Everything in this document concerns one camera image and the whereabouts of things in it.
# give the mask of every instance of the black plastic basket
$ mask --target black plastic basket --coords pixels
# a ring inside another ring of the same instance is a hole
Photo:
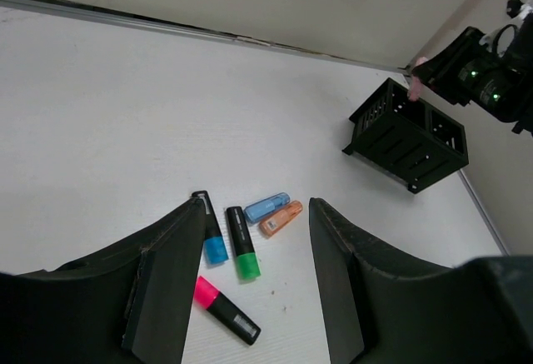
[[[468,164],[465,128],[387,79],[350,116],[356,124],[343,152],[357,152],[418,193]]]

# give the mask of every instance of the white table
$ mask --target white table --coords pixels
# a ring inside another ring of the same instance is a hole
[[[418,257],[499,254],[458,176],[418,196],[341,149],[377,70],[0,8],[0,271],[52,270],[207,189],[223,210],[276,192],[323,197]],[[307,209],[262,276],[200,273],[262,327],[246,347],[192,308],[184,363],[327,363]]]

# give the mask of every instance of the marker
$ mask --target marker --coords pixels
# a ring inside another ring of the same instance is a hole
[[[259,337],[261,328],[204,277],[197,279],[194,300],[248,345]]]
[[[263,218],[272,214],[275,210],[280,207],[285,206],[288,202],[291,201],[291,198],[286,193],[278,193],[277,195],[270,196],[267,199],[261,200],[260,202],[253,203],[244,209],[244,212],[247,215],[247,220],[255,224]]]
[[[227,256],[222,232],[220,232],[217,217],[215,217],[207,191],[194,192],[192,196],[201,198],[206,207],[206,236],[203,246],[206,248],[207,259],[211,264],[219,264],[226,261],[229,257]]]
[[[247,221],[242,208],[229,207],[226,210],[227,225],[232,236],[233,251],[237,258],[237,269],[243,279],[257,278],[261,275],[257,263],[256,251],[253,248],[252,238],[248,231]]]
[[[259,223],[259,229],[269,237],[281,230],[286,224],[291,222],[303,210],[303,206],[297,200],[290,202],[277,212],[265,218]]]

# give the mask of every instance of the pink highlighter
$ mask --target pink highlighter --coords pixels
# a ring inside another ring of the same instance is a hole
[[[204,277],[197,279],[194,300],[248,345],[259,337],[261,328]]]

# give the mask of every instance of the green marker cap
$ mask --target green marker cap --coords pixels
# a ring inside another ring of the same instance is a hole
[[[237,268],[242,279],[257,278],[261,275],[256,253],[246,253],[237,256]]]

